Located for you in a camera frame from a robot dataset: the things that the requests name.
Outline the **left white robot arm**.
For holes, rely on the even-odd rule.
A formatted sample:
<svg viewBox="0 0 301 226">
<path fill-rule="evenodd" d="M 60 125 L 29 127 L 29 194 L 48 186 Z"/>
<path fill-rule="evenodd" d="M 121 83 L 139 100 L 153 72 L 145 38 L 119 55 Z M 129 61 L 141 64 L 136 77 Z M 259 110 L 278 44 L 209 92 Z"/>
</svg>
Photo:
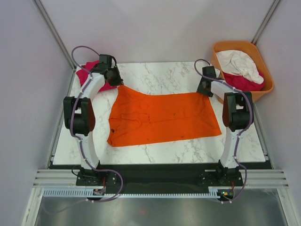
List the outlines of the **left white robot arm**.
<svg viewBox="0 0 301 226">
<path fill-rule="evenodd" d="M 123 84 L 117 67 L 116 58 L 111 55 L 99 55 L 98 63 L 91 69 L 81 67 L 88 73 L 76 97 L 65 97 L 63 114 L 65 127 L 76 139 L 81 155 L 81 167 L 90 170 L 87 180 L 93 185 L 103 181 L 103 173 L 97 170 L 100 161 L 96 155 L 93 130 L 96 124 L 92 102 L 98 92 L 117 88 Z"/>
</svg>

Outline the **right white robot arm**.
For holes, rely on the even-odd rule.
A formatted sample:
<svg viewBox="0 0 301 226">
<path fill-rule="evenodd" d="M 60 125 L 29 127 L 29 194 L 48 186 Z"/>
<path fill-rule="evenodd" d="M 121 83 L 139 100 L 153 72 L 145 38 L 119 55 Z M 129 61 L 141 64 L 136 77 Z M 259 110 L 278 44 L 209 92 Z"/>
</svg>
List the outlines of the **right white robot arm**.
<svg viewBox="0 0 301 226">
<path fill-rule="evenodd" d="M 219 160 L 223 169 L 216 172 L 215 179 L 224 186 L 232 180 L 229 169 L 239 166 L 240 140 L 253 124 L 253 98 L 251 92 L 241 91 L 217 78 L 212 65 L 203 67 L 201 73 L 196 72 L 201 76 L 197 92 L 208 97 L 216 95 L 223 101 L 222 121 L 226 127 L 226 141 Z"/>
</svg>

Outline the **orange t shirt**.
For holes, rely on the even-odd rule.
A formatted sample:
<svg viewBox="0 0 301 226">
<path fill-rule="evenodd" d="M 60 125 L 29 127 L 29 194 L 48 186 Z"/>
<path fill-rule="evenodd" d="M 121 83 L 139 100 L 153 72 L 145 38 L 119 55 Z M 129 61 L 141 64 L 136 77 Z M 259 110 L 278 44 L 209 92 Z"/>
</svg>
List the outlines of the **orange t shirt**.
<svg viewBox="0 0 301 226">
<path fill-rule="evenodd" d="M 146 145 L 221 135 L 207 96 L 194 93 L 147 95 L 126 86 L 109 116 L 108 144 Z"/>
</svg>

